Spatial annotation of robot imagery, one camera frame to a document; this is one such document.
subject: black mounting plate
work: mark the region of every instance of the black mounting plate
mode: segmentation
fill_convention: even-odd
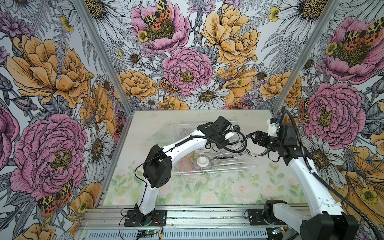
[[[248,209],[249,224],[251,226],[257,225],[286,225],[283,221],[276,221],[274,224],[270,224],[264,220],[263,209]]]
[[[154,210],[153,217],[157,218],[160,221],[161,226],[165,226],[167,222],[167,210]],[[124,227],[142,227],[139,221],[136,219],[135,210],[129,210],[125,217]],[[152,220],[146,227],[156,227],[159,226],[156,221]]]

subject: floral tablecloth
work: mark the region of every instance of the floral tablecloth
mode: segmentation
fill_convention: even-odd
[[[266,120],[271,117],[267,110],[136,111],[104,205],[134,205],[139,200],[144,184],[135,178],[133,171],[160,138],[172,142],[174,124],[214,121],[219,115],[230,121],[240,121],[245,133],[265,131]],[[274,160],[277,156],[274,152],[270,154]],[[156,205],[262,204],[267,199],[306,203],[303,191],[283,161],[273,163],[267,156],[256,157],[255,161],[255,167],[238,172],[172,173],[170,181],[161,187]]]

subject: dish rack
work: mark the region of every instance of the dish rack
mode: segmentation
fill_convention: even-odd
[[[196,124],[176,124],[174,125],[174,142],[177,142],[187,136],[189,136],[193,131],[197,129],[202,123]],[[240,121],[231,121],[232,126],[239,125],[240,131],[242,131],[242,126]],[[241,142],[242,136],[235,134],[229,138],[230,142],[239,140],[239,143],[234,145],[228,145],[227,147],[233,150],[242,148],[243,143]],[[195,170],[194,165],[198,157],[205,156],[211,162],[212,167],[204,170]],[[184,158],[187,158],[187,162],[190,163],[189,159],[192,161],[191,164],[185,165]],[[226,166],[217,166],[217,164],[223,164],[224,161],[239,161],[241,163],[231,164]],[[191,174],[204,174],[204,173],[216,173],[216,172],[234,172],[234,171],[244,171],[246,168],[255,167],[256,162],[254,157],[245,151],[241,153],[232,153],[224,149],[218,149],[216,144],[211,143],[211,147],[206,149],[205,147],[196,149],[192,153],[184,156],[177,163],[173,165],[173,172],[183,175]]]

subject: wire rack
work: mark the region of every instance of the wire rack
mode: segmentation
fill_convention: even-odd
[[[232,126],[239,125],[242,132],[242,126],[240,121],[232,121]],[[197,124],[176,124],[174,125],[174,142],[179,141],[189,136],[199,125]],[[230,142],[239,141],[237,144],[228,145],[227,147],[233,150],[242,148],[241,139],[242,136],[235,134],[229,138]],[[198,157],[206,156],[211,162],[211,168],[204,170],[194,169],[195,162]],[[204,173],[216,173],[216,172],[234,172],[244,171],[246,168],[255,167],[256,162],[254,157],[248,153],[232,153],[224,149],[218,149],[216,144],[211,143],[211,147],[206,149],[205,147],[196,149],[192,153],[184,156],[177,163],[173,165],[173,172],[183,175],[191,174],[204,174]]]

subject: wallpaper panel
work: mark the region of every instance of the wallpaper panel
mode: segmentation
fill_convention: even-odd
[[[382,1],[341,2],[303,66],[299,103],[281,107],[297,119],[321,178],[359,207],[382,236],[383,7]],[[376,239],[354,210],[333,197],[360,221],[356,239]]]
[[[67,7],[0,1],[2,239],[74,239],[127,120]]]
[[[271,109],[327,1],[86,3],[133,109]]]

